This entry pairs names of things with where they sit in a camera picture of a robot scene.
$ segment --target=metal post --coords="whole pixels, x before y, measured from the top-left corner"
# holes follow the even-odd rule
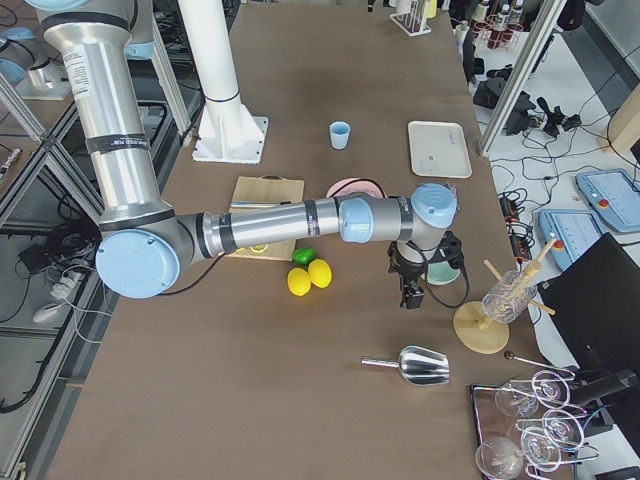
[[[37,141],[42,141],[45,128],[36,118],[29,107],[22,101],[18,92],[11,86],[9,81],[0,73],[0,100],[7,110],[15,117],[18,123],[24,128],[29,136]]]
[[[482,156],[489,154],[493,142],[504,128],[504,124],[520,96],[522,87],[527,78],[529,78],[533,65],[542,52],[549,35],[551,35],[566,2],[567,0],[545,0],[540,7],[533,29],[518,56],[518,60],[509,76],[509,81],[505,85],[502,95],[500,95],[487,129],[478,144],[478,151]]]
[[[153,63],[153,68],[155,68],[158,80],[160,80],[160,86],[164,91],[164,96],[167,98],[167,103],[169,103],[169,109],[176,121],[178,133],[182,136],[189,129],[191,122],[155,19],[153,19],[153,40],[155,41],[155,48],[153,49],[151,63]]]

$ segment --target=tabletop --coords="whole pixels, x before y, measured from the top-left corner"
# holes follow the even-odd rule
[[[460,204],[452,230],[478,300],[495,282],[483,259],[501,271],[514,261],[489,165],[475,153],[480,132],[449,20],[439,15],[432,33],[410,38],[389,12],[241,6],[231,44],[243,103],[269,117],[262,161],[196,163],[191,145],[164,195],[178,213],[222,213],[238,176],[277,175],[304,180],[305,198],[349,177],[408,196],[447,183],[411,172],[408,122],[456,122],[473,175],[449,180]],[[338,119],[352,127],[342,151],[328,138]],[[467,350],[453,311],[428,297],[401,309],[386,243],[332,235],[298,246],[331,265],[328,288],[294,297],[292,264],[224,258],[187,293],[121,300],[49,478],[480,478],[468,386],[499,384],[522,366]],[[456,302],[464,285],[435,291]],[[393,359],[414,344],[449,357],[449,384],[419,388],[360,365],[362,355]],[[537,358],[528,319],[511,325],[508,348]]]

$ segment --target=white cable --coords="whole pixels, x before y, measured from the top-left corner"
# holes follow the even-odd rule
[[[79,325],[78,325],[78,317],[76,316],[76,310],[79,310],[79,311],[84,312],[84,313],[97,313],[97,314],[100,314],[100,315],[106,315],[107,317],[111,317],[111,314],[110,314],[110,313],[107,313],[107,312],[102,312],[102,311],[100,311],[100,310],[86,310],[86,309],[84,309],[84,308],[80,308],[80,307],[78,307],[78,306],[74,305],[73,303],[71,303],[71,302],[70,302],[69,300],[67,300],[66,298],[63,298],[62,300],[64,300],[64,303],[66,303],[66,304],[67,304],[67,305],[69,305],[71,308],[73,308],[73,313],[72,313],[71,315],[72,315],[72,317],[73,317],[73,324],[74,324],[75,329],[76,329],[76,335],[78,335],[82,340],[84,340],[84,341],[85,341],[85,342],[87,342],[87,343],[92,343],[92,344],[94,344],[94,345],[100,345],[100,344],[102,343],[101,341],[98,341],[98,340],[90,340],[90,339],[88,339],[87,337],[85,337],[84,335],[82,335],[82,334],[80,333],[80,327],[79,327]]]

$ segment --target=computer screen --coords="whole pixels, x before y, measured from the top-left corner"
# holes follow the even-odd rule
[[[581,370],[640,373],[640,268],[609,233],[539,290]],[[640,454],[640,388],[602,401]]]

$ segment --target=blue plastic device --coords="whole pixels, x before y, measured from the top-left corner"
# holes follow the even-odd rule
[[[562,240],[562,248],[551,249],[551,257],[560,270],[565,271],[586,252],[607,228],[591,210],[542,209],[538,225],[545,242],[552,238]]]
[[[611,228],[621,233],[640,232],[640,190],[625,170],[578,173],[576,183]]]

